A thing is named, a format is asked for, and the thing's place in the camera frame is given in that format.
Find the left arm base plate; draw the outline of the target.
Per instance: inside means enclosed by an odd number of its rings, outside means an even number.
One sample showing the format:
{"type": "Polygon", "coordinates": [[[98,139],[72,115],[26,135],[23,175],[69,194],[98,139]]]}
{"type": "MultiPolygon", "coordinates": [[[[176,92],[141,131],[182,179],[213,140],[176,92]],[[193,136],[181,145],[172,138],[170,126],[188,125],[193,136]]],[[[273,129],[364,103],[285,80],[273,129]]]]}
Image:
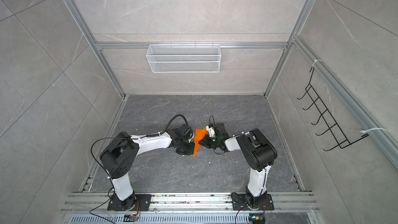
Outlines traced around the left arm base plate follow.
{"type": "Polygon", "coordinates": [[[150,194],[132,194],[126,200],[121,201],[116,194],[113,194],[108,204],[108,211],[148,211],[152,195],[150,194]]]}

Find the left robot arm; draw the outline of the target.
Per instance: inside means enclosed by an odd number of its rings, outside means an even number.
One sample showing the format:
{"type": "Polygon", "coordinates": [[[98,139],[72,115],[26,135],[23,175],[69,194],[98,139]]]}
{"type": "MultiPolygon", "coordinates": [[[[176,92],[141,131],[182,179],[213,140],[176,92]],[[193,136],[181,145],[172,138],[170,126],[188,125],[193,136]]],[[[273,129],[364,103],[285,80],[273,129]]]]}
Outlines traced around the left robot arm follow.
{"type": "Polygon", "coordinates": [[[99,157],[114,188],[107,209],[114,211],[138,209],[139,199],[130,182],[129,171],[139,154],[174,147],[180,155],[191,155],[194,143],[190,140],[193,137],[193,130],[183,124],[180,128],[167,129],[155,134],[140,136],[120,132],[112,138],[99,157]]]}

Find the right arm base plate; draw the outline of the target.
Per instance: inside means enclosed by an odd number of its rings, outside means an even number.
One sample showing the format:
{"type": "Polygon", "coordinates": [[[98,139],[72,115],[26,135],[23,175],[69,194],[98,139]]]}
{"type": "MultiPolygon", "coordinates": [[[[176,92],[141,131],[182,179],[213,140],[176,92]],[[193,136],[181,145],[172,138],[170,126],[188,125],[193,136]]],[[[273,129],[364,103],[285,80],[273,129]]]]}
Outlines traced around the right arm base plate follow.
{"type": "Polygon", "coordinates": [[[272,196],[262,194],[259,197],[253,197],[251,194],[231,193],[232,206],[235,211],[239,210],[265,210],[273,211],[275,209],[272,196]]]}

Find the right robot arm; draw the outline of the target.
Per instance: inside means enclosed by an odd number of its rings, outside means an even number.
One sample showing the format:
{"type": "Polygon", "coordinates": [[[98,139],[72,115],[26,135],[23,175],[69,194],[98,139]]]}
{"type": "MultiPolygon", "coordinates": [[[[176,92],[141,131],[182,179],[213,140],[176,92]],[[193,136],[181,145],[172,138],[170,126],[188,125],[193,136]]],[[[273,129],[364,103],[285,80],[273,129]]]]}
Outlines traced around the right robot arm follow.
{"type": "Polygon", "coordinates": [[[267,193],[268,173],[277,158],[277,151],[259,129],[233,137],[220,134],[213,127],[197,129],[194,138],[194,153],[200,146],[220,148],[224,152],[240,150],[250,167],[249,183],[244,194],[231,193],[234,210],[274,210],[273,199],[267,193]]]}

